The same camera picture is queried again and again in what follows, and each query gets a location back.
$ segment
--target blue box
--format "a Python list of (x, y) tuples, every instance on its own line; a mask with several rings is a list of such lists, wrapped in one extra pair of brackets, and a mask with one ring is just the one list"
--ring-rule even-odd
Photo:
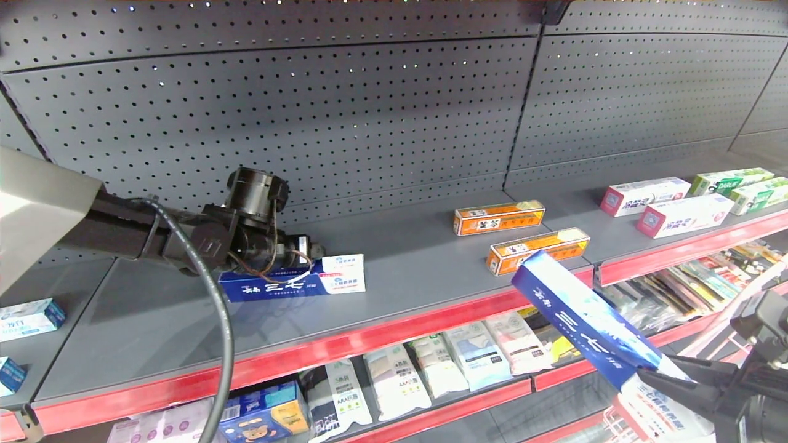
[(219, 430), (230, 443), (267, 443), (309, 430), (301, 390), (286, 382), (227, 401)]
[(0, 308), (0, 342), (51, 332), (65, 312), (51, 298)]
[(690, 378), (550, 255), (532, 255), (511, 283), (620, 392), (619, 403), (634, 417), (638, 435), (686, 441), (714, 432), (709, 421), (646, 385), (637, 369)]
[(9, 396), (22, 386), (28, 375), (19, 365), (8, 357), (0, 357), (0, 396)]
[(223, 272), (219, 285), (231, 302), (366, 291), (363, 254), (323, 257), (315, 260), (312, 272), (305, 278), (289, 281), (303, 272), (304, 268), (284, 268), (269, 275), (281, 283), (269, 283), (254, 275)]

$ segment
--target green toothpaste box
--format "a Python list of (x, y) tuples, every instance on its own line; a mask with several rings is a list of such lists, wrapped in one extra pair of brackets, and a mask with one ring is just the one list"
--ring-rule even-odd
[(698, 197), (717, 193), (730, 197), (730, 192), (741, 186), (768, 180), (775, 175), (763, 168), (738, 169), (720, 171), (718, 173), (701, 173), (695, 176), (689, 195)]
[(775, 177), (759, 183), (742, 186), (730, 193), (734, 201), (732, 214), (742, 215), (755, 212), (788, 200), (788, 179)]

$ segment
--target perforated metal panel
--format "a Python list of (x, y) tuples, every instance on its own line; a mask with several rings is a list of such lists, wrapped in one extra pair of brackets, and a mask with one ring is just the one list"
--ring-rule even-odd
[(734, 136), (785, 44), (691, 34), (545, 37), (511, 168)]
[(509, 171), (506, 177), (506, 188), (534, 181), (551, 180), (574, 175), (598, 173), (605, 169), (622, 169), (645, 167), (645, 165), (667, 162), (678, 158), (688, 158), (700, 154), (723, 153), (733, 142), (733, 137), (703, 140), (700, 142), (676, 144), (666, 147), (654, 147), (641, 151), (623, 154), (606, 155), (603, 157), (575, 160), (573, 162), (556, 163), (547, 166), (517, 169)]
[(250, 166), (288, 180), (296, 205), (505, 171), (534, 44), (193, 54), (6, 77), (58, 164), (118, 195), (198, 210)]
[(788, 35), (788, 1), (576, 0), (546, 34), (703, 32)]
[(536, 35), (540, 2), (0, 3), (0, 69), (127, 57)]
[(788, 56), (782, 56), (742, 133), (788, 128)]
[(11, 103), (0, 94), (0, 145), (41, 158), (39, 149), (13, 112)]

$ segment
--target cylindrical motor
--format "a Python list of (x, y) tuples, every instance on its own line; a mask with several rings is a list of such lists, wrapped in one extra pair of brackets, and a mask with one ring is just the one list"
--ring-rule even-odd
[(273, 211), (284, 209), (289, 187), (279, 177), (251, 168), (238, 168), (227, 180), (225, 205), (245, 214), (270, 220)]

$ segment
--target black cable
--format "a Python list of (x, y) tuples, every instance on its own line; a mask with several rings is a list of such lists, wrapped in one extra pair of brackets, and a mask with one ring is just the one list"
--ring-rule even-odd
[(205, 264), (205, 261), (203, 261), (203, 258), (197, 252), (197, 248), (195, 248), (195, 245), (189, 240), (189, 237), (186, 235), (184, 230), (180, 228), (173, 216), (167, 212), (167, 209), (159, 202), (151, 199), (138, 198), (134, 200), (139, 200), (148, 206), (153, 207), (156, 212), (162, 216), (162, 219), (167, 223), (173, 233), (175, 233), (175, 235), (178, 237), (178, 240), (180, 240), (180, 242), (184, 245), (186, 254), (197, 268), (197, 272), (202, 278), (203, 283), (205, 283), (206, 289), (208, 289), (208, 293), (214, 302), (216, 312), (219, 314), (219, 325), (221, 327), (222, 335), (221, 375), (219, 378), (219, 388), (216, 392), (216, 398), (214, 398), (214, 404), (210, 409), (208, 420), (205, 423), (203, 435), (201, 435), (199, 438), (199, 443), (211, 443), (214, 440), (214, 435), (216, 434), (216, 429), (219, 427), (219, 421), (221, 420), (222, 412), (225, 410), (225, 405), (227, 404), (227, 399), (230, 395), (230, 385), (232, 383), (232, 366), (235, 359), (235, 342), (232, 338), (232, 325), (230, 324), (230, 314), (227, 311), (225, 298), (222, 290), (219, 288), (219, 284), (214, 280), (214, 276), (210, 274), (208, 265)]

